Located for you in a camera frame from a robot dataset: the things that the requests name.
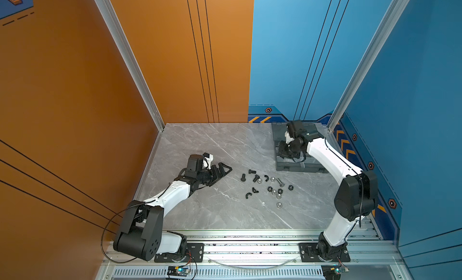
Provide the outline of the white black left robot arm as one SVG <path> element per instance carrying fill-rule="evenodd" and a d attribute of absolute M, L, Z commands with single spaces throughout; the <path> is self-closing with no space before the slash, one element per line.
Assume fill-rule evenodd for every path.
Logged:
<path fill-rule="evenodd" d="M 191 155 L 186 168 L 165 190 L 147 200 L 130 202 L 122 211 L 123 219 L 113 240 L 113 249 L 144 261 L 156 255 L 183 260 L 188 252 L 187 238 L 164 231 L 164 218 L 194 192 L 213 186 L 232 172 L 227 164 L 213 164 L 213 159 L 208 153 Z"/>

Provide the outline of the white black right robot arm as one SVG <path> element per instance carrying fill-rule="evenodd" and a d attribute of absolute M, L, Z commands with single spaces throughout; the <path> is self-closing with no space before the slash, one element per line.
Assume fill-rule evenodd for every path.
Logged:
<path fill-rule="evenodd" d="M 316 159 L 339 185 L 334 197 L 336 212 L 318 238 L 316 251 L 323 261 L 339 260 L 345 254 L 347 237 L 362 218 L 379 204 L 377 176 L 351 163 L 334 149 L 313 123 L 290 121 L 285 139 L 279 143 L 282 158 L 293 160 L 306 154 Z"/>

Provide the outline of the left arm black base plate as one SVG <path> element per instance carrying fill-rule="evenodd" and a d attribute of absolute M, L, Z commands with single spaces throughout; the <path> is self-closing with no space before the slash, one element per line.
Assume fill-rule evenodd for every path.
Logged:
<path fill-rule="evenodd" d="M 180 247 L 179 252 L 156 254 L 154 257 L 155 263 L 186 263 L 192 256 L 193 263 L 202 263 L 204 256 L 204 243 L 190 243 Z"/>

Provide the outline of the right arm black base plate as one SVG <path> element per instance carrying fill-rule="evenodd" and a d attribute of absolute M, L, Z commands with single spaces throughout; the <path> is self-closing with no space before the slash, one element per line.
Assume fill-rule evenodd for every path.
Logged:
<path fill-rule="evenodd" d="M 339 246 L 330 246 L 323 241 L 314 243 L 299 243 L 299 253 L 303 263 L 313 262 L 336 262 L 349 263 L 351 261 L 349 251 L 347 250 L 348 243 L 345 242 Z"/>

